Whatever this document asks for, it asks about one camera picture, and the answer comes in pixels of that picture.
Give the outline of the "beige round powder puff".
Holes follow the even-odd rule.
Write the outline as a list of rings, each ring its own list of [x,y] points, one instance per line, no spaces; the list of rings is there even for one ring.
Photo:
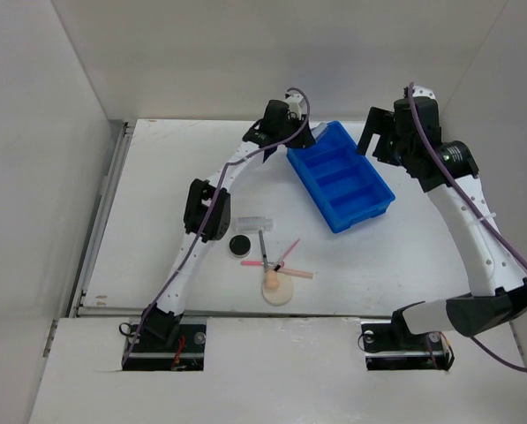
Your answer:
[[[263,299],[271,306],[281,307],[289,303],[294,295],[294,284],[288,275],[278,274],[279,285],[275,289],[268,289],[265,284],[261,286]]]

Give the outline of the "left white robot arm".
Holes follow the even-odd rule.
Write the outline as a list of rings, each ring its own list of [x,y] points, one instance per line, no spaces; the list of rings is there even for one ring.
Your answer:
[[[289,88],[267,103],[263,117],[242,136],[230,159],[209,178],[195,178],[184,207],[184,237],[166,282],[140,317],[133,339],[146,336],[158,350],[172,348],[191,284],[214,243],[231,224],[231,195],[252,170],[280,146],[305,149],[315,144],[309,124],[310,103],[304,92]]]

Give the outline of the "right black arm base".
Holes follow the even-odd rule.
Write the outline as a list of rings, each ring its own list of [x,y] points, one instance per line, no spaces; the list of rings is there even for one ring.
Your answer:
[[[358,348],[368,371],[436,370],[447,372],[454,351],[440,332],[412,335],[401,341],[390,320],[363,320]]]

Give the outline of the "grey eyeliner pencil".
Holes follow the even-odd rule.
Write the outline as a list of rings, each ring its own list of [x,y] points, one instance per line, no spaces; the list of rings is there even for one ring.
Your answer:
[[[261,255],[262,255],[262,264],[263,264],[263,268],[265,271],[268,270],[268,258],[267,258],[267,249],[266,249],[266,245],[265,245],[265,240],[264,240],[264,231],[263,230],[259,230],[258,231],[258,236],[259,236],[259,242],[260,242],[260,251],[261,251]]]

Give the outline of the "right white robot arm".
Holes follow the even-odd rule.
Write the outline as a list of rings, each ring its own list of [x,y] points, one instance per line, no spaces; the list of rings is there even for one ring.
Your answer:
[[[500,234],[469,148],[443,141],[434,93],[409,86],[392,110],[370,108],[358,154],[366,153],[374,136],[379,141],[373,157],[403,167],[439,211],[469,285],[464,295],[395,310],[391,341],[408,348],[442,330],[475,337],[527,312],[527,261]]]

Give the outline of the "peach concealer stick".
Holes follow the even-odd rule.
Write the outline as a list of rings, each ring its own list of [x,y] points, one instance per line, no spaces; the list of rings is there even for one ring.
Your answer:
[[[313,279],[314,277],[314,274],[312,272],[306,272],[306,271],[295,270],[295,269],[286,269],[286,268],[278,269],[277,273],[281,273],[287,276],[300,277],[304,279]]]

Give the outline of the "black round compact jar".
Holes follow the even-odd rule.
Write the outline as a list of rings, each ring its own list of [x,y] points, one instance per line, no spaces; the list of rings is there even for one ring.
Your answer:
[[[251,240],[244,234],[233,236],[229,241],[229,250],[236,258],[245,258],[251,252]]]

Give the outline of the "beige makeup sponge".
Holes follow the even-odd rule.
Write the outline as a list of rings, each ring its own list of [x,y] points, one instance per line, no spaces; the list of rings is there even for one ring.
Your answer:
[[[280,287],[280,281],[277,277],[277,273],[270,269],[265,274],[264,288],[269,292],[274,292]]]

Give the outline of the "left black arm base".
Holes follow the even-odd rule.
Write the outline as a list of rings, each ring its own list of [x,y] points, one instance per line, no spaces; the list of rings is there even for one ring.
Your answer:
[[[125,338],[123,371],[198,372],[204,370],[207,342],[207,318],[186,316],[177,327],[171,345],[142,330],[129,351],[138,322],[122,322],[119,333]]]

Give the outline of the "clear plastic bottle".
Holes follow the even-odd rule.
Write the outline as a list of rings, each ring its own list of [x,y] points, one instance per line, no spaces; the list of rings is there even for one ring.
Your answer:
[[[235,231],[242,233],[271,231],[274,228],[274,220],[264,216],[240,216],[234,219],[233,227]]]

